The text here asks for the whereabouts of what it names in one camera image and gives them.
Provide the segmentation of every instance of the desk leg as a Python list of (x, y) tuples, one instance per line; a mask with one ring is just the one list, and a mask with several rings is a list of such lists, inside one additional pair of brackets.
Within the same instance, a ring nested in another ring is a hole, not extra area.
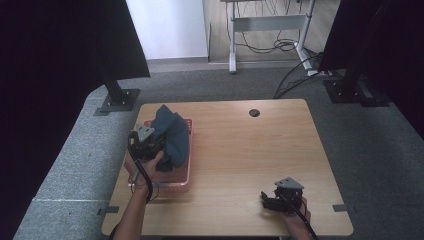
[(315, 0), (311, 0), (308, 6), (308, 12), (306, 13), (306, 16), (305, 16), (306, 17), (305, 22), (301, 29), (299, 43), (296, 44), (297, 54), (299, 55), (300, 60), (304, 61), (303, 67), (305, 68), (306, 71), (308, 71), (308, 76), (311, 76), (318, 72), (314, 70), (314, 68), (312, 67), (312, 64), (308, 60), (306, 60), (309, 58), (309, 56), (303, 49), (303, 46), (305, 44), (306, 34), (308, 33), (308, 29), (309, 29), (309, 24), (311, 23), (312, 11), (314, 9), (314, 5), (315, 5)]
[(235, 14), (236, 7), (235, 3), (231, 3), (231, 18), (230, 18), (230, 58), (228, 59), (228, 64), (230, 68), (231, 74), (236, 74), (237, 67), (236, 67), (236, 39), (235, 39), (235, 31), (234, 31), (234, 20), (236, 17)]

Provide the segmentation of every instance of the wooden table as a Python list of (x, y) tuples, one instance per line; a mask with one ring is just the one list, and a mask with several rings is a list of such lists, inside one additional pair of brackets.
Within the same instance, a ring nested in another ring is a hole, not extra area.
[[(162, 104), (141, 107), (137, 123), (154, 119)], [(276, 212), (262, 207), (260, 192), (275, 197), (274, 182), (301, 183), (317, 235), (353, 232), (314, 122), (304, 100), (166, 103), (193, 119), (191, 185), (187, 193), (160, 194), (146, 210), (143, 235), (286, 236)], [(249, 111), (260, 111), (251, 117)], [(102, 231), (119, 222), (131, 192), (121, 169)]]

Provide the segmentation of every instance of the dark blue cloth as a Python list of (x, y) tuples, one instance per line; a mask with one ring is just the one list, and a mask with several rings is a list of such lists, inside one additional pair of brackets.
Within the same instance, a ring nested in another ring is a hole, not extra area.
[(155, 140), (165, 137), (163, 158), (156, 169), (169, 172), (174, 167), (181, 167), (188, 157), (189, 134), (186, 121), (178, 114), (173, 113), (166, 105), (162, 105), (156, 112), (156, 118), (151, 127), (155, 129)]

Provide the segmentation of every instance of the white wall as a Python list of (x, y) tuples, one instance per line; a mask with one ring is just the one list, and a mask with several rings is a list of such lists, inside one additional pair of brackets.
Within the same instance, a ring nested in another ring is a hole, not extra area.
[(146, 59), (208, 56), (203, 1), (126, 1)]

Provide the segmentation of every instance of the black curtain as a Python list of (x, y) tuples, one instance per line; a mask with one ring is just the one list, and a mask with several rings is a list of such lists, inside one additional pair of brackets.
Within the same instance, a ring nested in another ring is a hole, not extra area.
[(1, 239), (103, 84), (96, 64), (114, 80), (150, 76), (125, 0), (0, 1)]
[[(371, 19), (388, 0), (341, 0), (321, 70), (345, 69)], [(363, 74), (386, 93), (424, 139), (424, 31), (422, 1), (389, 0), (384, 19), (362, 61)]]

